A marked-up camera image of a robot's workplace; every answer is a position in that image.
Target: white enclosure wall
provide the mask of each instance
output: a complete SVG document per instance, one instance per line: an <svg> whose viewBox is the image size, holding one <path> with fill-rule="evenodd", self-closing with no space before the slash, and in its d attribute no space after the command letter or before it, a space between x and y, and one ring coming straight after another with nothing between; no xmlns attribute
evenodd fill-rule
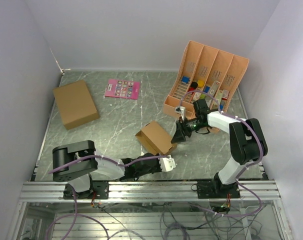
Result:
<svg viewBox="0 0 303 240"><path fill-rule="evenodd" d="M60 70L23 0L0 0L0 240L33 172Z"/></svg>
<svg viewBox="0 0 303 240"><path fill-rule="evenodd" d="M249 58L240 91L266 138L268 176L303 240L303 0L280 1Z"/></svg>
<svg viewBox="0 0 303 240"><path fill-rule="evenodd" d="M279 0L26 0L63 69L178 70L189 40L247 56Z"/></svg>

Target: cardboard box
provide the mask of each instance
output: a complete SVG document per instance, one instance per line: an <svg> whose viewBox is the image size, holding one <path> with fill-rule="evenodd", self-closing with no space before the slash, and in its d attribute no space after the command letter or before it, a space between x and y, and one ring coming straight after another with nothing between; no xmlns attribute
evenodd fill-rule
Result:
<svg viewBox="0 0 303 240"><path fill-rule="evenodd" d="M67 130L99 119L86 82L79 80L53 89L63 125Z"/></svg>
<svg viewBox="0 0 303 240"><path fill-rule="evenodd" d="M148 123L135 136L154 155L168 155L177 147L177 143L171 143L172 137L156 121Z"/></svg>

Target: orange desk organizer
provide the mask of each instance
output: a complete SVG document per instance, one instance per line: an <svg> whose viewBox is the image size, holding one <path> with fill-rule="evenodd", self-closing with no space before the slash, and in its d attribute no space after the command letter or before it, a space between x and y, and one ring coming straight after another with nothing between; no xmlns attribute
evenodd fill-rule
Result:
<svg viewBox="0 0 303 240"><path fill-rule="evenodd" d="M248 63L248 58L195 41L189 41L182 56L176 81L163 104L163 112L179 118L180 115L175 113L175 107L178 106L181 98L187 93L191 83L198 80L203 81L205 84L202 87L198 87L197 90L203 91L206 85L211 86L215 81L218 81L219 90L229 91L228 99L223 107L223 111L226 112L247 70ZM189 78L187 84L182 83L183 76ZM195 117L193 102L193 94L188 94L182 102L182 106L186 108L186 117L188 119Z"/></svg>

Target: blue block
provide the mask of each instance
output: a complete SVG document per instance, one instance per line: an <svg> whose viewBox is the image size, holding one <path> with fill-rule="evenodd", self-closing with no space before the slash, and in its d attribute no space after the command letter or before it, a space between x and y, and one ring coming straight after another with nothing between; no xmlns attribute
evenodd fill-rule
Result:
<svg viewBox="0 0 303 240"><path fill-rule="evenodd" d="M205 92L205 93L208 93L209 90L210 90L210 87L209 87L209 86L206 86L204 92Z"/></svg>
<svg viewBox="0 0 303 240"><path fill-rule="evenodd" d="M187 76L183 76L183 77L181 78L181 81L182 81L184 84L188 84L188 82L190 81L190 78L187 77Z"/></svg>

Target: marble-patterned floor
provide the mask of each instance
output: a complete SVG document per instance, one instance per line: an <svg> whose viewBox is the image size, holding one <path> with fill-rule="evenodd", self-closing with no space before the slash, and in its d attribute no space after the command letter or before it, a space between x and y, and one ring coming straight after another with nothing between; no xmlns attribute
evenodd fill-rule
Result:
<svg viewBox="0 0 303 240"><path fill-rule="evenodd" d="M136 158L147 151L138 142L135 134L151 122L157 121L170 135L173 135L175 119L163 113L164 100L171 90L177 72L115 72L115 71L67 71L60 85L84 79L99 111L100 118L66 130L57 106L54 106L44 147L38 162L36 181L52 181L47 172L52 169L53 148L92 140L98 152L113 158ZM138 100L104 97L108 79L140 82ZM238 93L231 100L228 113L245 117ZM145 175L140 180L188 180L208 179L221 170L229 160L229 135L220 131L217 134L200 135L193 133L190 139L180 143L172 152L177 167L170 172ZM102 180L93 173L94 180ZM259 166L246 171L243 178L261 178Z"/></svg>

